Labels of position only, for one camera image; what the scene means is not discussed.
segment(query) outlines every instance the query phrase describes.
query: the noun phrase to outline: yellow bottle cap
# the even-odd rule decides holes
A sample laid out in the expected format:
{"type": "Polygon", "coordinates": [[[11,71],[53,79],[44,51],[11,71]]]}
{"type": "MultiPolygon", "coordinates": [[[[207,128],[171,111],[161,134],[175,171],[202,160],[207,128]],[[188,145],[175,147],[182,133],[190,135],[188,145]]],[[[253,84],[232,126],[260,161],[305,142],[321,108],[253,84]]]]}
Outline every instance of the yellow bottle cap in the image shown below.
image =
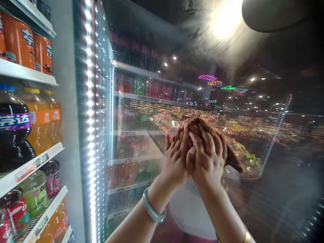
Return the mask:
{"type": "Polygon", "coordinates": [[[27,93],[40,93],[39,89],[24,87],[24,91],[27,93]]]}
{"type": "Polygon", "coordinates": [[[43,93],[45,93],[45,94],[48,94],[48,95],[54,95],[55,94],[55,92],[54,91],[52,91],[52,90],[48,90],[48,89],[44,89],[43,90],[43,93]]]}

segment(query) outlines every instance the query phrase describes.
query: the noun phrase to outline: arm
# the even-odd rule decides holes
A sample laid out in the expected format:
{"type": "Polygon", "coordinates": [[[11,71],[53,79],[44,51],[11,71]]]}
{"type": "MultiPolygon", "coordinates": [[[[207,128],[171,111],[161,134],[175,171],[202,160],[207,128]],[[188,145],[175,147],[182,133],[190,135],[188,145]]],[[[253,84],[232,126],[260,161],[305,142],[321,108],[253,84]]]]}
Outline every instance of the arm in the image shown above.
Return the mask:
{"type": "MultiPolygon", "coordinates": [[[[177,129],[172,142],[169,134],[166,135],[166,140],[162,171],[155,178],[147,193],[148,202],[159,214],[162,214],[176,189],[189,178],[193,167],[193,153],[189,152],[187,126],[184,129],[177,129]]],[[[149,243],[156,225],[157,223],[151,219],[141,199],[106,243],[149,243]]]]}
{"type": "Polygon", "coordinates": [[[196,150],[192,178],[200,191],[217,237],[222,243],[255,242],[246,231],[221,184],[227,157],[224,137],[219,134],[213,138],[201,125],[198,126],[202,138],[190,132],[196,150]]]}

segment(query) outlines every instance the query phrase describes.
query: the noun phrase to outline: bottle cap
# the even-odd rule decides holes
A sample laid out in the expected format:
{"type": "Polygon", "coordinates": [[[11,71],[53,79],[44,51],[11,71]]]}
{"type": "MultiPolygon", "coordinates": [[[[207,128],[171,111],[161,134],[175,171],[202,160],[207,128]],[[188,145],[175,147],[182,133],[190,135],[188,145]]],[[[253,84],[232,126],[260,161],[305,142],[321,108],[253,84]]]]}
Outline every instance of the bottle cap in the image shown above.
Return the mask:
{"type": "Polygon", "coordinates": [[[39,89],[24,87],[24,91],[27,93],[40,93],[39,89]]]}
{"type": "Polygon", "coordinates": [[[43,90],[43,93],[48,94],[48,95],[52,95],[52,94],[55,95],[54,91],[48,90],[48,89],[43,90]]]}
{"type": "Polygon", "coordinates": [[[16,87],[14,85],[11,85],[11,84],[0,83],[0,90],[16,91],[16,87]]]}

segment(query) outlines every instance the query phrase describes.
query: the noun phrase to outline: orange can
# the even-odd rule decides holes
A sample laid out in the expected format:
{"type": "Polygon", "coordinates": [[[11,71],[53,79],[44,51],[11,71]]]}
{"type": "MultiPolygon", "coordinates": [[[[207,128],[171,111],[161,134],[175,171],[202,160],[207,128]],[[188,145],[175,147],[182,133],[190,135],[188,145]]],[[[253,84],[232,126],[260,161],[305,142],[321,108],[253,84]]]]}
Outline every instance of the orange can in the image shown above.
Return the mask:
{"type": "Polygon", "coordinates": [[[3,24],[0,14],[0,58],[7,60],[6,58],[6,44],[4,43],[3,24]]]}
{"type": "Polygon", "coordinates": [[[51,42],[37,33],[34,33],[35,44],[35,69],[49,75],[52,70],[52,44],[51,42]]]}
{"type": "Polygon", "coordinates": [[[14,16],[1,12],[6,44],[6,57],[9,61],[35,69],[33,31],[14,16]]]}

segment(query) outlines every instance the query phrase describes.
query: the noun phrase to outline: hand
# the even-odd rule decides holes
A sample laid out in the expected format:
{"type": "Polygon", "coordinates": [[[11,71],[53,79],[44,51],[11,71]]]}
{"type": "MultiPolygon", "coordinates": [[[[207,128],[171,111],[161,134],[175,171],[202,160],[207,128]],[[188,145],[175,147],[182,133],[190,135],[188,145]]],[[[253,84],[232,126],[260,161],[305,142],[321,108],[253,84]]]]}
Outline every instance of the hand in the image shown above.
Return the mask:
{"type": "Polygon", "coordinates": [[[212,138],[200,124],[202,138],[194,132],[190,132],[193,141],[194,168],[192,178],[200,192],[222,189],[221,178],[224,171],[224,164],[227,158],[227,145],[222,134],[212,138]]]}
{"type": "Polygon", "coordinates": [[[188,124],[185,124],[183,128],[178,127],[172,142],[169,134],[166,134],[166,147],[159,176],[172,187],[183,184],[191,175],[193,160],[187,159],[190,155],[188,150],[188,124]]]}

